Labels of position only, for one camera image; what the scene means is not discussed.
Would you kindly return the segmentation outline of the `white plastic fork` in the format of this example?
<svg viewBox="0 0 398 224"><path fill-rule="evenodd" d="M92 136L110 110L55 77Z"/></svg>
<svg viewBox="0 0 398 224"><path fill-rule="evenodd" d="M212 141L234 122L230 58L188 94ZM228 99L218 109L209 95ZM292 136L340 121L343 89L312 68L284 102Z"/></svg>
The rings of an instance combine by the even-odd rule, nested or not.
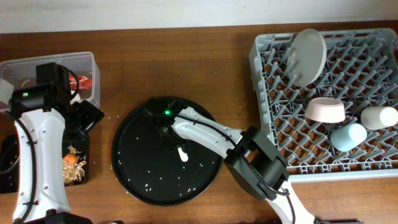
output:
<svg viewBox="0 0 398 224"><path fill-rule="evenodd" d="M183 149L182 149L181 147L179 147L179 148L177 149L177 151L178 151L178 154L179 154L179 156L180 156L181 161L182 161L182 162L187 162L187 161L188 161L188 155L187 155L187 153L184 152Z"/></svg>

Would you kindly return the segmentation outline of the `red snack wrapper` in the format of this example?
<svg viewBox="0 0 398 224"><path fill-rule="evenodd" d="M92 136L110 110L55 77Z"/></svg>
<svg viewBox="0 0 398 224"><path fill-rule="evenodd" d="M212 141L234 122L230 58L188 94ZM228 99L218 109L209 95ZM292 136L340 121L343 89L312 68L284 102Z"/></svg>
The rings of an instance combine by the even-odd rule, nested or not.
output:
<svg viewBox="0 0 398 224"><path fill-rule="evenodd" d="M91 90L93 86L93 82L91 79L87 78L86 76L77 75L79 81L79 90ZM70 89L76 90L77 89L77 82L75 77L72 74L69 74L69 81L70 81Z"/></svg>

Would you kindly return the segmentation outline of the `orange carrot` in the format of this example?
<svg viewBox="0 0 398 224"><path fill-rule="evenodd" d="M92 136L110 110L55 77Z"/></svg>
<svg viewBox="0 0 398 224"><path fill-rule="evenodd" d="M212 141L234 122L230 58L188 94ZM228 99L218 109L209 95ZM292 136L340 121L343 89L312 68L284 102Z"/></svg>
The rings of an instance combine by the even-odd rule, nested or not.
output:
<svg viewBox="0 0 398 224"><path fill-rule="evenodd" d="M68 165L75 165L78 163L78 156L72 153L68 153L63 160L68 164Z"/></svg>

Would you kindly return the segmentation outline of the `rice and food scraps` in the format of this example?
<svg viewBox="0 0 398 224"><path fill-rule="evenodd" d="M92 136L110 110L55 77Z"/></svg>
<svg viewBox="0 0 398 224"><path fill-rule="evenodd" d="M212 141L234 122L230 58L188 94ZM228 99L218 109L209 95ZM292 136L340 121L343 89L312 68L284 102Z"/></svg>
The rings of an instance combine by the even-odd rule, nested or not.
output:
<svg viewBox="0 0 398 224"><path fill-rule="evenodd" d="M78 163L75 165L68 165L64 160L62 161L63 183L64 185L80 184L85 178L84 166L86 165L86 156L82 156L82 152L78 151L73 146L68 146L68 150L68 153L72 153L78 156Z"/></svg>

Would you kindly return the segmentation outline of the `small white bowl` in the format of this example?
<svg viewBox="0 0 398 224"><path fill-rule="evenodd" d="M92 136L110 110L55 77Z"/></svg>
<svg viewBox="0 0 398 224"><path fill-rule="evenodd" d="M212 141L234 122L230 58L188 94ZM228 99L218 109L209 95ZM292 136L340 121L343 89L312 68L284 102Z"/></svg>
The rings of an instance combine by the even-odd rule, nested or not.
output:
<svg viewBox="0 0 398 224"><path fill-rule="evenodd" d="M345 106L339 99L314 98L308 103L305 117L322 123L340 123L345 120Z"/></svg>

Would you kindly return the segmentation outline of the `white plate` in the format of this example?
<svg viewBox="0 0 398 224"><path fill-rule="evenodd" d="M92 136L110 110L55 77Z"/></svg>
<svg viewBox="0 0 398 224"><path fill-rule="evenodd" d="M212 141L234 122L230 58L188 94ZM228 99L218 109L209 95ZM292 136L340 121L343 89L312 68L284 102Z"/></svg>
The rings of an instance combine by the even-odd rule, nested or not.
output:
<svg viewBox="0 0 398 224"><path fill-rule="evenodd" d="M314 82L321 74L326 62L326 42L315 29L301 31L290 46L287 63L292 63L288 72L295 86L306 86Z"/></svg>

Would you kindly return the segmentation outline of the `light blue cup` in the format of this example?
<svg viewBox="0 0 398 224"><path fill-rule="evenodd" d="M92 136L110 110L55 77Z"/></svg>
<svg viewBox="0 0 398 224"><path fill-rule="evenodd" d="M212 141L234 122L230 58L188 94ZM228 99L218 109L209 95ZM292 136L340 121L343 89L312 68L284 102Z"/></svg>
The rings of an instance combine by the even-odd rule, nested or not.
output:
<svg viewBox="0 0 398 224"><path fill-rule="evenodd" d="M367 136L364 126L353 123L334 130L331 134L331 143L337 150L348 152L361 144Z"/></svg>

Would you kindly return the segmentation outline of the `white cup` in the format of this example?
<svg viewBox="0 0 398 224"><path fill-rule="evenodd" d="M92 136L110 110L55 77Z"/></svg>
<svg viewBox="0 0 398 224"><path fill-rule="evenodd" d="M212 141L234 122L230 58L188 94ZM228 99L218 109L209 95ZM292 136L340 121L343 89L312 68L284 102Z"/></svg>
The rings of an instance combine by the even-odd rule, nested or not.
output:
<svg viewBox="0 0 398 224"><path fill-rule="evenodd" d="M390 106L372 106L361 113L361 124L371 131L397 124L397 110Z"/></svg>

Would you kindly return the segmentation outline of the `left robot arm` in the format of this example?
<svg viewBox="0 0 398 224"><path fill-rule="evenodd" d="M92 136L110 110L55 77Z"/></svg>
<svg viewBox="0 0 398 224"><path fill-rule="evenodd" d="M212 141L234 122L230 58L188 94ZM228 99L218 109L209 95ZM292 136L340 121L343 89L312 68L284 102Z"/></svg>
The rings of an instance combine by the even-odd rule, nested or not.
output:
<svg viewBox="0 0 398 224"><path fill-rule="evenodd" d="M104 114L73 101L69 76L55 62L36 67L36 86L13 92L7 115L19 141L19 190L14 223L90 223L71 213L62 174L64 136L87 134Z"/></svg>

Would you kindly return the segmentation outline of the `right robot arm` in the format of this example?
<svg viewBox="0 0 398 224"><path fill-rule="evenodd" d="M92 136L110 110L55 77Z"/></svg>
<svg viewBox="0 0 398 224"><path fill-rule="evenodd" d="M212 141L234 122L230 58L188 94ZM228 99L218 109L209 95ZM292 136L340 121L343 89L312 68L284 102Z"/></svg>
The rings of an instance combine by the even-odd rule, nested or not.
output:
<svg viewBox="0 0 398 224"><path fill-rule="evenodd" d="M161 146L183 149L193 141L221 156L239 186L268 202L282 223L316 222L293 190L287 159L260 129L224 126L182 99L151 98L142 113L160 135Z"/></svg>

